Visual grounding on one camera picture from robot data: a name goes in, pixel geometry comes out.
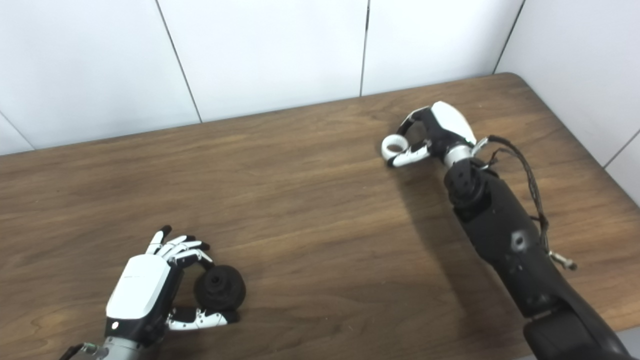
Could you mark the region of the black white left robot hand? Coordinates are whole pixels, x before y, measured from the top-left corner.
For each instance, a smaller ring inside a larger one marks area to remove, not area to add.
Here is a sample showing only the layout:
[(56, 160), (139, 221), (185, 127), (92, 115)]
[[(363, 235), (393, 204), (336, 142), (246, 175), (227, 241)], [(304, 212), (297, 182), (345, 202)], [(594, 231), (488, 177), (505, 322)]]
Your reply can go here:
[[(167, 240), (169, 225), (160, 228), (146, 251), (126, 262), (106, 305), (105, 337), (142, 347), (157, 344), (169, 331), (194, 331), (238, 322), (247, 288), (242, 274), (217, 265), (210, 246), (194, 235)], [(199, 265), (195, 306), (174, 305), (185, 270)]]

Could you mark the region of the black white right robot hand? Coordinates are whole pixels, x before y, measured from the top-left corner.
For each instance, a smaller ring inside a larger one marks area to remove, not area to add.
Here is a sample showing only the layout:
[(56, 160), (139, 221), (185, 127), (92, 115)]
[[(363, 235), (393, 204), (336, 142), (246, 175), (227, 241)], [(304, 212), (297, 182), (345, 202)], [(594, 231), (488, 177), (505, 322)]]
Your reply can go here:
[[(422, 125), (426, 137), (411, 145), (406, 134), (413, 125)], [(381, 154), (388, 167), (438, 158), (450, 169), (456, 162), (473, 157), (476, 144), (466, 117), (452, 105), (438, 101), (410, 112), (397, 131), (384, 138)]]

